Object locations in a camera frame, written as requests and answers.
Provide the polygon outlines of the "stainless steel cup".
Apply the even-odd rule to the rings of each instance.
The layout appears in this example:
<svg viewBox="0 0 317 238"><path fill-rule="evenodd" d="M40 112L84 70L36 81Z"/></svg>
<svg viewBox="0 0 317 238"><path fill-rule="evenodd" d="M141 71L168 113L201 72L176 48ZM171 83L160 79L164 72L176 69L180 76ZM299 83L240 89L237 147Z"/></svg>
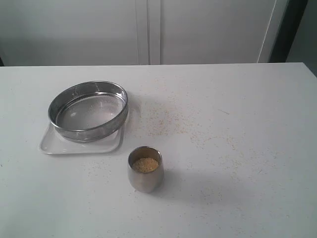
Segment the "stainless steel cup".
<svg viewBox="0 0 317 238"><path fill-rule="evenodd" d="M150 173L140 173L132 169L133 163L140 158L153 158L159 162L159 167ZM150 146L134 149L128 156L128 179L131 185L140 192L151 193L160 186L164 177L163 161L160 151Z"/></svg>

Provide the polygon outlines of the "yellow white grain mix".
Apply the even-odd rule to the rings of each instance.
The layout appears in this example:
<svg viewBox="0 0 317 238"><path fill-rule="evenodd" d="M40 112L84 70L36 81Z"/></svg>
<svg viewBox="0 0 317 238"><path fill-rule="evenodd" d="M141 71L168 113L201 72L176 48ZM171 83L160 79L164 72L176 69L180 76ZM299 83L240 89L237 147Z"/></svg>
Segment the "yellow white grain mix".
<svg viewBox="0 0 317 238"><path fill-rule="evenodd" d="M155 171L159 167L159 162L153 158L140 158L136 160L133 165L132 169L140 172L140 173L150 173Z"/></svg>

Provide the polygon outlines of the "white square plastic tray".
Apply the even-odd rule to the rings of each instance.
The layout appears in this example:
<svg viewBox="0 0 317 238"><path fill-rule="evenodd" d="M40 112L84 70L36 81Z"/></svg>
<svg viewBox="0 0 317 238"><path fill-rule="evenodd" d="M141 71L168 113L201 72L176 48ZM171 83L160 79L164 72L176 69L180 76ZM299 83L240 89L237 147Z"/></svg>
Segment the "white square plastic tray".
<svg viewBox="0 0 317 238"><path fill-rule="evenodd" d="M49 124L39 149L47 155L102 154L111 153L120 148L123 142L125 125L101 140L76 143L66 140Z"/></svg>

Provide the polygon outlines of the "round stainless steel sieve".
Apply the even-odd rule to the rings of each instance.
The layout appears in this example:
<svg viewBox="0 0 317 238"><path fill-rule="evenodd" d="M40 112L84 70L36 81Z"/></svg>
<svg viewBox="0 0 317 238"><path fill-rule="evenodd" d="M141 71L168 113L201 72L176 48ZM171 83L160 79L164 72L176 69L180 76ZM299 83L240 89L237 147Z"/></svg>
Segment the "round stainless steel sieve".
<svg viewBox="0 0 317 238"><path fill-rule="evenodd" d="M89 81L59 93L48 108L48 117L62 137L86 143L119 130L128 111L128 94L122 86L108 81Z"/></svg>

